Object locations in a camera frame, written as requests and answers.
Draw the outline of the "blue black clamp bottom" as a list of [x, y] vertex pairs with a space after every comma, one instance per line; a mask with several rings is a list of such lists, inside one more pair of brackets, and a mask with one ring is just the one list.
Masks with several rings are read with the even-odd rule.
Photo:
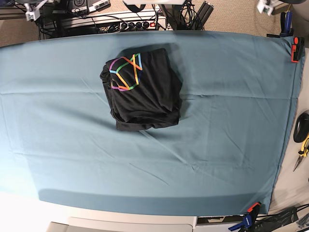
[[253, 225], [253, 217], [251, 215], [245, 215], [241, 223], [229, 227], [230, 232], [248, 232]]

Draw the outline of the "blue clamp top right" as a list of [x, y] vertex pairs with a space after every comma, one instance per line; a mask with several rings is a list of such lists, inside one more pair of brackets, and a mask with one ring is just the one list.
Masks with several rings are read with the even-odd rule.
[[292, 13], [282, 12], [281, 13], [281, 32], [280, 37], [293, 36], [294, 29], [292, 28]]

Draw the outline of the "dark grey T-shirt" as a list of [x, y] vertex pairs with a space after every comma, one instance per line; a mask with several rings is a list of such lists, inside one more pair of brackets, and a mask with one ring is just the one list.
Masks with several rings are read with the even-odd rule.
[[178, 125], [182, 82], [164, 48], [111, 59], [100, 78], [118, 130]]

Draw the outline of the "black extrusion piece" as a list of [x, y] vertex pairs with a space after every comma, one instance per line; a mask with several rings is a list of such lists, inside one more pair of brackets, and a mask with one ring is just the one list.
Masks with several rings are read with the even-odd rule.
[[204, 1], [192, 21], [192, 30], [203, 30], [205, 23], [213, 11], [213, 5]]

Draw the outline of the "orange black clamp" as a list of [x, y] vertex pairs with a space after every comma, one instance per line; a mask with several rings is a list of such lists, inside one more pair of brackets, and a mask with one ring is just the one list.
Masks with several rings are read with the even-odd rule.
[[305, 46], [304, 37], [294, 37], [291, 50], [291, 62], [298, 63], [301, 59]]
[[260, 206], [261, 206], [261, 202], [256, 202], [254, 203], [248, 210], [247, 212], [251, 215], [257, 216], [259, 214], [260, 211]]

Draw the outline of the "orange black clamp bottom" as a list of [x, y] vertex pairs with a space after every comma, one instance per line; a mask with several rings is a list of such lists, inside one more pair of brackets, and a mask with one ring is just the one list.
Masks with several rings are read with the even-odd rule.
[[260, 206], [261, 206], [261, 202], [256, 202], [254, 203], [248, 210], [247, 212], [251, 215], [257, 216], [259, 214], [260, 211]]

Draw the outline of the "yellow handled pliers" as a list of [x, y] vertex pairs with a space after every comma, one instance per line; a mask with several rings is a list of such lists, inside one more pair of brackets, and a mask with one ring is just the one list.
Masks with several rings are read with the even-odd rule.
[[309, 137], [307, 136], [307, 138], [302, 143], [301, 149], [298, 152], [299, 157], [298, 157], [298, 159], [296, 161], [296, 164], [294, 166], [293, 171], [295, 171], [298, 168], [298, 166], [300, 165], [300, 163], [302, 162], [302, 160], [305, 157], [307, 157], [308, 152], [309, 152]]

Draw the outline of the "black computer mouse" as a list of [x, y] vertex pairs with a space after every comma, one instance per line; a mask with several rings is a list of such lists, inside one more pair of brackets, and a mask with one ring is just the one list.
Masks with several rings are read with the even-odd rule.
[[301, 143], [305, 140], [309, 132], [309, 114], [303, 112], [296, 120], [293, 139], [296, 143]]

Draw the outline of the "blue table cloth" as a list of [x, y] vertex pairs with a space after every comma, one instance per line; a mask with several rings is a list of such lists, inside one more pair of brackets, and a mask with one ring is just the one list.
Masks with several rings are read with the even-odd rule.
[[[0, 50], [0, 189], [93, 210], [266, 213], [293, 129], [305, 59], [292, 37], [215, 31], [75, 36]], [[182, 81], [178, 125], [119, 131], [99, 77], [164, 48]]]

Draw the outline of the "orange black clamp top right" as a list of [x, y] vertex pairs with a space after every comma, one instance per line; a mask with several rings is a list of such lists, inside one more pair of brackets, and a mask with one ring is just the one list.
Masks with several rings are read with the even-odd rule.
[[291, 50], [291, 62], [298, 63], [301, 59], [305, 46], [304, 37], [294, 37]]

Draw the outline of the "black power strip red switch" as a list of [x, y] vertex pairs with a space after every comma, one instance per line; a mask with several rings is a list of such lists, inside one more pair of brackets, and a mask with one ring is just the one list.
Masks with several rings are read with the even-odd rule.
[[108, 33], [158, 30], [155, 21], [118, 22], [107, 27]]

